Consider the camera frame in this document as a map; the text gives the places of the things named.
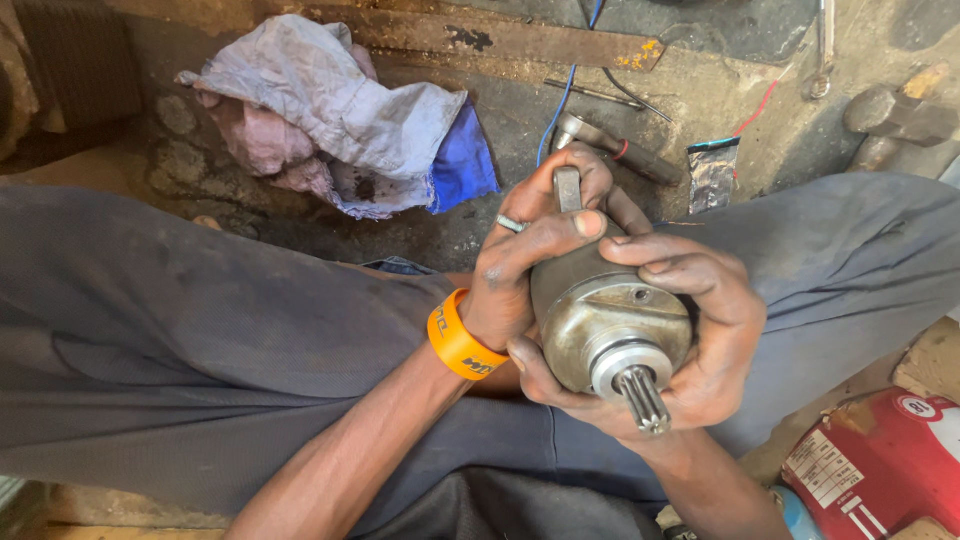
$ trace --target red wire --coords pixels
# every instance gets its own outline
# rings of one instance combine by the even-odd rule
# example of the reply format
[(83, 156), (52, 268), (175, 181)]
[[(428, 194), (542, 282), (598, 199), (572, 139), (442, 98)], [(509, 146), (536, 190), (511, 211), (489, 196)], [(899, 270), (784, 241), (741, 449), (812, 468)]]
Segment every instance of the red wire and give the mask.
[(763, 96), (763, 101), (760, 102), (760, 108), (757, 109), (754, 115), (750, 117), (750, 120), (747, 120), (746, 122), (744, 122), (743, 125), (740, 126), (740, 129), (736, 130), (736, 133), (733, 134), (733, 136), (740, 135), (740, 132), (742, 132), (747, 126), (750, 125), (751, 122), (753, 122), (754, 120), (756, 120), (758, 116), (760, 116), (760, 113), (763, 112), (763, 108), (767, 106), (767, 100), (770, 99), (770, 94), (774, 91), (774, 88), (777, 87), (777, 83), (779, 82), (780, 82), (780, 79), (777, 79), (774, 81), (772, 85), (770, 85), (769, 88), (767, 88), (767, 94)]

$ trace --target forearm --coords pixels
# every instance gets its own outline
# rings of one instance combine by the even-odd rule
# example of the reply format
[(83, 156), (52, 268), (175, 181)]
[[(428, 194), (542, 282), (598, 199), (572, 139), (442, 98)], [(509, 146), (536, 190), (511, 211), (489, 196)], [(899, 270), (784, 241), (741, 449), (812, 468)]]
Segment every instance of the forearm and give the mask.
[(260, 490), (227, 538), (343, 538), (410, 449), (470, 386), (420, 346)]
[(698, 538), (791, 538), (771, 497), (706, 431), (674, 431), (626, 446), (654, 470), (670, 503)]

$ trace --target gray trousers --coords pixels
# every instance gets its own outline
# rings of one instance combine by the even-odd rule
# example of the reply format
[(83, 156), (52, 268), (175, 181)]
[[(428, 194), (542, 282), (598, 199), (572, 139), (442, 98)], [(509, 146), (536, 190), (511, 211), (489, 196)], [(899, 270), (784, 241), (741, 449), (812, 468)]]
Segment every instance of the gray trousers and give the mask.
[[(960, 191), (842, 175), (664, 226), (740, 257), (769, 306), (733, 455), (960, 304)], [(425, 339), (441, 275), (377, 279), (71, 188), (0, 188), (0, 474), (237, 513)], [(354, 532), (450, 472), (520, 471), (634, 501), (650, 469), (524, 400), (464, 398)]]

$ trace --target dirty floor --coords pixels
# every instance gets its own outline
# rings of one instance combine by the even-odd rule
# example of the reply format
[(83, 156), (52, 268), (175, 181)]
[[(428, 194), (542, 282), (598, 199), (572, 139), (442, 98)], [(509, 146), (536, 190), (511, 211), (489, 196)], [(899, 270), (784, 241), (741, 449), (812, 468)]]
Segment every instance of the dirty floor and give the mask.
[[(116, 126), (116, 137), (104, 147), (57, 163), (42, 174), (28, 173), (6, 182), (81, 184), (114, 191), (188, 219), (211, 215), (230, 233), (319, 258), (356, 263), (396, 255), (440, 271), (471, 268), (502, 194), (463, 203), (441, 215), (410, 209), (390, 220), (355, 221), (309, 195), (270, 187), (245, 175), (190, 92), (174, 84), (180, 71), (200, 71), (220, 48), (249, 31), (258, 12), (301, 6), (282, 0), (107, 3), (125, 15), (149, 111)], [(763, 114), (743, 134), (733, 202), (842, 172), (863, 139), (844, 131), (844, 107), (860, 91), (876, 84), (898, 86), (935, 61), (946, 59), (960, 66), (960, 8), (955, 0), (838, 2), (833, 90), (827, 98), (811, 102), (802, 96), (804, 81), (817, 62), (816, 5), (816, 0), (726, 0), (677, 9), (647, 0), (608, 0), (597, 30), (657, 36), (668, 45), (653, 72), (615, 75), (676, 124), (648, 111), (576, 94), (567, 110), (686, 170), (687, 145), (732, 135), (756, 111), (770, 84), (791, 66)], [(484, 16), (478, 10), (484, 10), (507, 20), (532, 17), (533, 24), (584, 26), (576, 0), (381, 0), (376, 6), (471, 13), (478, 18)], [(385, 86), (428, 81), (469, 91), (504, 192), (535, 168), (537, 145), (561, 97), (560, 90), (541, 82), (564, 79), (568, 66), (383, 50), (372, 51), (372, 56)], [(616, 94), (599, 69), (581, 68), (576, 84)], [(955, 76), (940, 99), (960, 107)], [(895, 167), (936, 178), (958, 153), (960, 143), (951, 141), (934, 151), (912, 151)], [(3, 172), (38, 160), (43, 157), (14, 159), (4, 164)], [(616, 182), (651, 220), (686, 214), (688, 184), (659, 187), (610, 164)], [(758, 479), (775, 479), (785, 453), (821, 409), (887, 385), (899, 358), (893, 354), (879, 360), (786, 419), (768, 445), (745, 458), (745, 466)], [(53, 519), (65, 523), (161, 528), (221, 528), (227, 523), (218, 516), (108, 490), (61, 488), (55, 502)]]

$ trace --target silver ring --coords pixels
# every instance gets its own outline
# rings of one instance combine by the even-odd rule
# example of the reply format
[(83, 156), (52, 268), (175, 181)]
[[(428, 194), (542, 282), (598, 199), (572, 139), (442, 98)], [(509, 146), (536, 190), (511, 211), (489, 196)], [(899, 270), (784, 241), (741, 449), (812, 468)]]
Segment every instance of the silver ring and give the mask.
[(511, 231), (517, 234), (523, 233), (527, 227), (530, 227), (529, 223), (517, 223), (516, 221), (514, 221), (513, 219), (510, 219), (509, 217), (503, 215), (502, 213), (498, 213), (496, 215), (496, 223), (497, 225), (506, 227), (507, 229), (510, 229)]

